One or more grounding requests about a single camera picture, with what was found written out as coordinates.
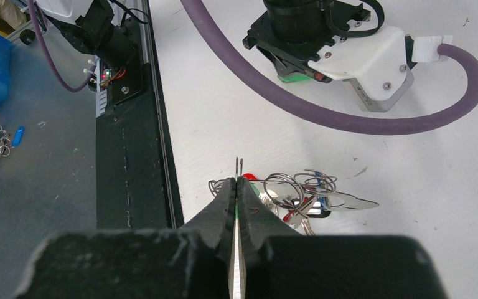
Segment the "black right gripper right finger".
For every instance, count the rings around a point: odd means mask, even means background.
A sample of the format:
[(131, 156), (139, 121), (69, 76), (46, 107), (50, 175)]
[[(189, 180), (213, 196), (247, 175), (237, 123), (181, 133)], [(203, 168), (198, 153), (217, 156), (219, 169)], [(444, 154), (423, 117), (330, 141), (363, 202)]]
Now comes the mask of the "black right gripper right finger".
[(261, 202), (244, 177), (237, 181), (237, 207), (240, 245), (246, 264), (270, 260), (274, 240), (300, 236)]

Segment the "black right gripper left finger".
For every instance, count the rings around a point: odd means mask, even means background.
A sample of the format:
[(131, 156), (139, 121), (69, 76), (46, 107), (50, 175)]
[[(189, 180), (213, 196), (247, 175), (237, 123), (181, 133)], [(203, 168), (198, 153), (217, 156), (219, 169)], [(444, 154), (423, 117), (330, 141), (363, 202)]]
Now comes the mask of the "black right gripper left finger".
[(198, 233), (205, 245), (226, 264), (231, 262), (233, 253), (236, 197), (236, 180), (224, 179), (214, 199), (179, 228)]

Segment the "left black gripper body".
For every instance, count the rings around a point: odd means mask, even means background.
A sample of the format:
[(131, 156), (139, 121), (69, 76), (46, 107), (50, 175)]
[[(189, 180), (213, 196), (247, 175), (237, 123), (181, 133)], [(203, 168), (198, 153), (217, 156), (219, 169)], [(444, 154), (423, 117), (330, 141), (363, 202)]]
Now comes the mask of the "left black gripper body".
[(250, 27), (243, 46), (256, 48), (274, 66), (280, 80), (292, 81), (294, 74), (303, 74), (318, 82), (331, 78), (308, 65), (317, 62), (319, 51), (333, 46), (339, 37), (370, 36), (369, 29), (349, 32), (350, 21), (369, 21), (370, 1), (351, 5), (342, 1), (264, 1), (266, 12)]

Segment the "silver key with red tag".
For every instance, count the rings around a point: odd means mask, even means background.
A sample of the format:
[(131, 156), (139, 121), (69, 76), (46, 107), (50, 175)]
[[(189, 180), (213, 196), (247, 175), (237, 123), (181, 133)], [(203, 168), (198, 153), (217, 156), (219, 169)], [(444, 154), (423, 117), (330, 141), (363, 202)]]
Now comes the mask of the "silver key with red tag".
[[(285, 173), (273, 173), (266, 179), (258, 179), (253, 174), (246, 173), (242, 177), (250, 181), (250, 186), (261, 203), (285, 224), (295, 230), (301, 227), (307, 236), (315, 235), (309, 223), (309, 217), (306, 215), (314, 203), (309, 203), (310, 199), (305, 196), (304, 188), (292, 176)], [(292, 191), (279, 195), (268, 187), (269, 183), (290, 188)]]

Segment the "green tag with key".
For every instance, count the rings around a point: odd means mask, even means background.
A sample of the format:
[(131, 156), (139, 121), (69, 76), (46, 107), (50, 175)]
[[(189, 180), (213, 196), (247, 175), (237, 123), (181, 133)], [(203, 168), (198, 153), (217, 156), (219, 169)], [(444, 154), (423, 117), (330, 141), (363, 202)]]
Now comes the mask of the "green tag with key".
[(303, 74), (301, 72), (291, 72), (288, 74), (278, 74), (278, 78), (283, 83), (292, 83), (292, 82), (300, 82), (304, 80), (310, 80), (311, 77), (307, 74)]

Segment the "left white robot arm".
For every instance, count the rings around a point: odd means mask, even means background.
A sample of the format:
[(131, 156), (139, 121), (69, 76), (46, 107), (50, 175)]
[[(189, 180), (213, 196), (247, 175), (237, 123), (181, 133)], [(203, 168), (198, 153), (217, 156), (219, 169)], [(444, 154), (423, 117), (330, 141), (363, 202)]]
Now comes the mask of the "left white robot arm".
[[(273, 65), (278, 78), (292, 82), (302, 74), (317, 82), (331, 78), (308, 66), (317, 51), (341, 39), (368, 37), (378, 31), (385, 14), (378, 1), (358, 6), (341, 1), (264, 1), (266, 12), (250, 27), (243, 46), (255, 47)], [(34, 1), (71, 45), (95, 54), (111, 67), (123, 67), (134, 51), (125, 21), (137, 21), (135, 10), (120, 1)]]

